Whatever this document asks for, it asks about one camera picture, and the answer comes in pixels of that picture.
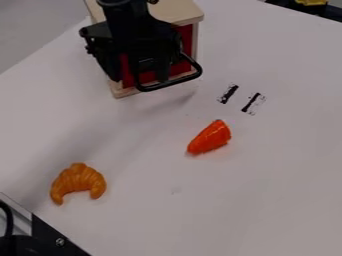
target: black marking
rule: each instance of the black marking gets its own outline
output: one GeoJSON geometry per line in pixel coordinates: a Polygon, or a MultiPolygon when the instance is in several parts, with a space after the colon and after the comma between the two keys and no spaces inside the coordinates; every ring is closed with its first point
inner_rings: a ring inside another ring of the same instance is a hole
{"type": "Polygon", "coordinates": [[[227,104],[228,100],[233,96],[237,89],[239,89],[239,86],[236,84],[229,86],[228,90],[222,95],[222,97],[219,97],[217,101],[222,104],[227,104]]]}
{"type": "Polygon", "coordinates": [[[260,97],[262,96],[260,93],[256,93],[253,98],[248,102],[248,104],[241,109],[242,112],[247,113],[248,109],[253,105],[253,103],[260,97]]]}

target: black cable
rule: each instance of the black cable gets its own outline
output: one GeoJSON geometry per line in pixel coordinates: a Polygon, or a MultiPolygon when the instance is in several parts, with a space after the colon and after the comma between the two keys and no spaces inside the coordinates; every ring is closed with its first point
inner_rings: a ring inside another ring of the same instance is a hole
{"type": "Polygon", "coordinates": [[[13,213],[11,208],[3,201],[0,201],[0,209],[2,209],[6,214],[6,231],[5,237],[10,237],[13,235],[14,221],[13,221],[13,213]]]}

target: red panel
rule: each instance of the red panel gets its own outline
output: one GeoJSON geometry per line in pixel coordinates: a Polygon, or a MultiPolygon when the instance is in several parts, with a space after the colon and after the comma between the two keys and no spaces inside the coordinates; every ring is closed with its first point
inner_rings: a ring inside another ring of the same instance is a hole
{"type": "MultiPolygon", "coordinates": [[[[182,35],[183,39],[183,51],[192,56],[192,25],[187,25],[183,27],[174,27],[179,33],[182,35]]],[[[122,65],[122,74],[123,74],[123,87],[133,87],[134,86],[134,78],[129,70],[128,58],[127,55],[121,55],[121,65],[122,65]]],[[[171,76],[179,75],[185,72],[191,71],[191,65],[185,61],[178,63],[176,65],[172,65],[171,67],[171,76]]],[[[140,74],[140,83],[150,83],[156,80],[154,72],[145,72],[140,74]]]]}

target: croissant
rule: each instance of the croissant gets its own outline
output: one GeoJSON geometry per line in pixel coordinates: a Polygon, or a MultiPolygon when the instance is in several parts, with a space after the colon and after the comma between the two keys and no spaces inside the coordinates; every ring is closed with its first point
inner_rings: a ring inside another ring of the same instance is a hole
{"type": "Polygon", "coordinates": [[[63,196],[68,193],[90,190],[90,197],[98,199],[106,188],[107,184],[101,173],[84,163],[76,163],[62,171],[52,183],[50,196],[52,201],[62,205],[63,196]]]}

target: wooden box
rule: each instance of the wooden box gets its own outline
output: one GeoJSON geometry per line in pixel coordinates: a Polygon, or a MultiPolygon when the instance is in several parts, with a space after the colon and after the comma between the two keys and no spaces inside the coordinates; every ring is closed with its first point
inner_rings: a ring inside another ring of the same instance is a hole
{"type": "MultiPolygon", "coordinates": [[[[94,24],[105,21],[103,10],[97,4],[96,0],[84,0],[84,2],[94,24]]],[[[149,11],[155,18],[171,23],[177,27],[176,29],[183,36],[184,51],[196,60],[198,26],[204,17],[200,8],[192,0],[160,0],[155,5],[149,4],[149,11]]],[[[188,75],[192,72],[194,71],[190,67],[184,67],[184,64],[183,67],[179,65],[178,67],[173,67],[171,70],[171,79],[188,75]]],[[[153,83],[153,81],[148,81],[148,77],[148,75],[145,76],[145,82],[144,79],[142,80],[143,84],[148,85],[153,83]]],[[[115,98],[122,98],[139,92],[132,86],[131,79],[124,79],[118,83],[109,79],[109,86],[115,98]]]]}

